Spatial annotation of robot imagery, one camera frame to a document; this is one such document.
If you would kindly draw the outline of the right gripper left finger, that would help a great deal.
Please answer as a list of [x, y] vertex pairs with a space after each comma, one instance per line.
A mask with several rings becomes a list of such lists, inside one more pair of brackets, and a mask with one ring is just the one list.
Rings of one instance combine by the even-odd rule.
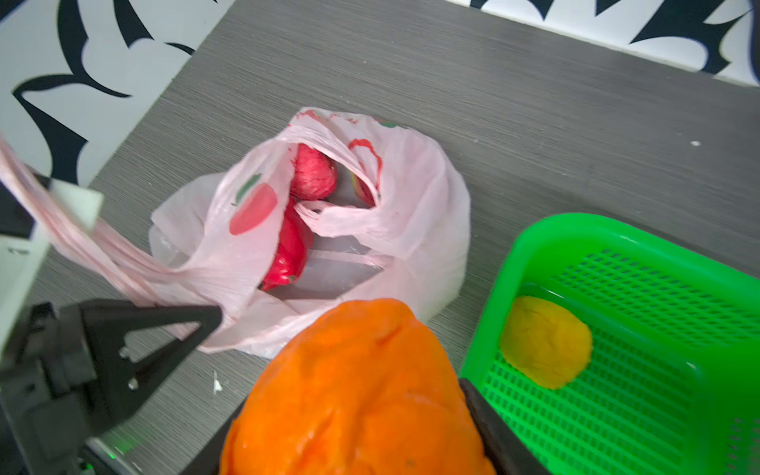
[[186, 465], [180, 472], [181, 475], [218, 475], [220, 472], [220, 460], [227, 435], [233, 425], [233, 422], [239, 417], [245, 407], [245, 401], [228, 417], [227, 421], [221, 425], [217, 433], [211, 437], [198, 454]]

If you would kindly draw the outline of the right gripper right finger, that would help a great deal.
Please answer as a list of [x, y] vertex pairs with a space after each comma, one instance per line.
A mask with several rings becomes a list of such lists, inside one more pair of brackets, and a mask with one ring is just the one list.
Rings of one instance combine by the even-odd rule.
[[495, 472], [501, 475], [549, 475], [478, 389], [465, 378], [458, 382]]

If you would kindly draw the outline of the yellow fruit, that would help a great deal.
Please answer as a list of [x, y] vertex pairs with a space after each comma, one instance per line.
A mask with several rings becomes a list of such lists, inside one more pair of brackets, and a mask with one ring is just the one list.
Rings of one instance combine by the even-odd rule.
[[510, 310], [499, 348], [506, 362], [536, 385], [557, 390], [587, 368], [593, 336], [590, 328], [565, 308], [522, 296]]

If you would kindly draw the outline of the orange fruit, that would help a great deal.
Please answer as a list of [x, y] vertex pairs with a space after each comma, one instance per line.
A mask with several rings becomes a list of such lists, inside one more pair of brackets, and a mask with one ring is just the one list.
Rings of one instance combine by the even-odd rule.
[[447, 353], [404, 303], [346, 302], [269, 362], [224, 474], [491, 474]]

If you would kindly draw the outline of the green plastic basket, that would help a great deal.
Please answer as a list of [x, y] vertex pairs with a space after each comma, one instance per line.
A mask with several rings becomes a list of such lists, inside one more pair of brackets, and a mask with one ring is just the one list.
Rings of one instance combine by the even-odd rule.
[[[559, 305], [591, 330], [589, 366], [543, 389], [504, 360], [517, 298]], [[592, 214], [516, 239], [461, 374], [554, 474], [755, 474], [759, 282]]]

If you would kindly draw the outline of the red dragon fruit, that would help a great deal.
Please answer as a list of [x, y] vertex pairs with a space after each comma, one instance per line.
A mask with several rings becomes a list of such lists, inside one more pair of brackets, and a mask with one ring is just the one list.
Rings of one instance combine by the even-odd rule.
[[314, 235], [295, 210], [295, 205], [296, 202], [291, 200], [285, 209], [273, 263], [259, 286], [262, 291], [295, 283], [306, 267]]

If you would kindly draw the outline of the pink plastic bag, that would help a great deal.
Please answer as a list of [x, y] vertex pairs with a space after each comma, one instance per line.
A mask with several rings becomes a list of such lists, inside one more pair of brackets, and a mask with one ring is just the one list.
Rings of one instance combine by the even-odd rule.
[[[293, 204], [315, 242], [297, 281], [265, 291], [303, 144], [365, 184], [374, 204]], [[360, 114], [305, 108], [229, 170], [184, 185], [152, 213], [149, 251], [103, 220], [83, 225], [9, 146], [1, 180], [61, 255], [134, 304], [221, 308], [204, 352], [272, 358], [322, 314], [355, 300], [396, 299], [425, 322], [465, 277], [470, 196], [462, 175], [435, 140]]]

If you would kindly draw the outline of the red round lychee fruit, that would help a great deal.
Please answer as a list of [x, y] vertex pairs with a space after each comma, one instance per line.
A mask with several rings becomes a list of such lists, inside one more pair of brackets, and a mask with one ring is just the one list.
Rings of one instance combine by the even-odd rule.
[[338, 187], [338, 170], [325, 154], [299, 144], [294, 160], [290, 194], [303, 201], [327, 199]]

